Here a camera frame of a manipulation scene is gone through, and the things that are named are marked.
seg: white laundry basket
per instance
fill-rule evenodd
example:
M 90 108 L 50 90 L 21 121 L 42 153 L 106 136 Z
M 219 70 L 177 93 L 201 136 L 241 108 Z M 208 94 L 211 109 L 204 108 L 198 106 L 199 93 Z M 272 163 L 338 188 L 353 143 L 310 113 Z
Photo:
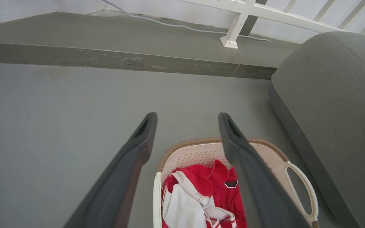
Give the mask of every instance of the white laundry basket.
M 255 148 L 267 166 L 274 173 L 278 181 L 284 187 L 294 204 L 298 207 L 311 227 L 319 227 L 317 222 L 318 204 L 315 191 L 305 174 L 273 144 L 257 139 L 247 138 L 247 141 Z M 153 187 L 153 226 L 161 228 L 161 192 L 165 179 L 176 168 L 185 168 L 195 164 L 212 167 L 214 160 L 220 160 L 229 170 L 233 167 L 225 158 L 220 137 L 201 138 L 183 141 L 172 146 L 159 163 Z M 288 176 L 288 168 L 294 170 L 306 186 L 312 211 L 307 214 L 303 208 L 297 192 Z

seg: wicker rim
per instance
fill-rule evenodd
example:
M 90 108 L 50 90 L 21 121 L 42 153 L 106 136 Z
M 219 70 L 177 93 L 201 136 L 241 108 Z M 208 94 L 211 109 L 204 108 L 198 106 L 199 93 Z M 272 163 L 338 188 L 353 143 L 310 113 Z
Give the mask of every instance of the wicker rim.
M 280 158 L 283 159 L 284 162 L 289 161 L 288 157 L 285 156 L 285 154 L 280 149 L 278 149 L 278 147 L 276 147 L 274 144 L 271 144 L 268 141 L 265 141 L 265 140 L 259 139 L 259 138 L 247 137 L 246 139 L 249 143 L 258 143 L 258 144 L 267 146 L 268 148 L 273 150 L 278 156 L 280 156 Z M 194 145 L 209 144 L 209 143 L 221 143 L 221 142 L 222 142 L 222 139 L 220 137 L 200 138 L 200 139 L 192 139 L 192 140 L 179 142 L 165 152 L 165 154 L 163 155 L 163 158 L 161 159 L 161 162 L 158 164 L 157 172 L 163 171 L 163 167 L 164 167 L 165 162 L 167 161 L 168 157 L 170 157 L 170 155 L 172 153 L 176 152 L 178 149 L 181 149 L 186 146 L 194 146 Z
M 319 228 L 319 227 L 320 227 L 319 221 L 312 222 L 312 228 Z

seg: white wire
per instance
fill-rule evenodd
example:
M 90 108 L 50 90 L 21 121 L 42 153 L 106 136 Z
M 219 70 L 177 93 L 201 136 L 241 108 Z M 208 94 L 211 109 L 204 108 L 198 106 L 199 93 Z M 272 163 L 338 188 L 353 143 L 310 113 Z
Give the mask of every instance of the white wire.
M 142 16 L 137 16 L 137 15 L 132 15 L 132 14 L 126 12 L 125 10 L 121 9 L 119 6 L 117 6 L 117 5 L 109 2 L 107 0 L 101 0 L 101 1 L 104 1 L 104 2 L 106 2 L 108 4 L 110 4 L 111 6 L 113 6 L 113 7 L 117 8 L 118 10 L 122 11 L 123 13 L 125 13 L 126 15 L 128 15 L 129 17 L 145 19 L 145 20 L 149 20 L 149 21 L 152 21 L 152 22 L 156 22 L 156 23 L 159 23 L 159 24 L 162 24 L 162 25 L 167 25 L 167 26 L 172 26 L 172 27 L 182 27 L 182 28 L 190 29 L 190 30 L 193 30 L 193 31 L 196 31 L 196 32 L 218 33 L 218 34 L 224 34 L 224 35 L 227 34 L 226 32 L 214 32 L 214 31 L 206 31 L 206 30 L 197 30 L 197 29 L 190 28 L 190 27 L 187 27 L 187 26 L 184 26 L 184 25 L 167 24 L 167 23 L 163 23 L 163 22 L 156 21 L 156 20 L 151 19 L 151 18 L 148 18 L 148 17 L 142 17 Z M 269 41 L 269 42 L 271 42 L 271 40 L 268 40 L 268 39 L 259 39 L 259 38 L 255 38 L 255 37 L 252 37 L 252 36 L 239 35 L 239 37 L 245 37 L 245 38 L 255 39 L 255 40 L 258 40 L 258 41 Z

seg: concrete floor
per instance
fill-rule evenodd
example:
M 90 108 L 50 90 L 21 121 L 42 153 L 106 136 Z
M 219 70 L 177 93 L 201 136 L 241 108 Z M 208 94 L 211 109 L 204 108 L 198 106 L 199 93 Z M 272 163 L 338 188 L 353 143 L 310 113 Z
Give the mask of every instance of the concrete floor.
M 0 227 L 61 227 L 151 111 L 158 127 L 129 227 L 151 227 L 158 162 L 173 144 L 219 136 L 227 112 L 308 177 L 269 104 L 271 81 L 117 69 L 0 64 Z M 317 190 L 321 227 L 337 227 Z

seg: gray cushion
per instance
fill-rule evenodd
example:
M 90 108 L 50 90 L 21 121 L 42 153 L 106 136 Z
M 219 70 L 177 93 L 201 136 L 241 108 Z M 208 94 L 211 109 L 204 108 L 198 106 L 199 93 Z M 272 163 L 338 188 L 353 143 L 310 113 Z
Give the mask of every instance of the gray cushion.
M 272 76 L 270 99 L 333 214 L 365 227 L 365 36 L 310 38 Z

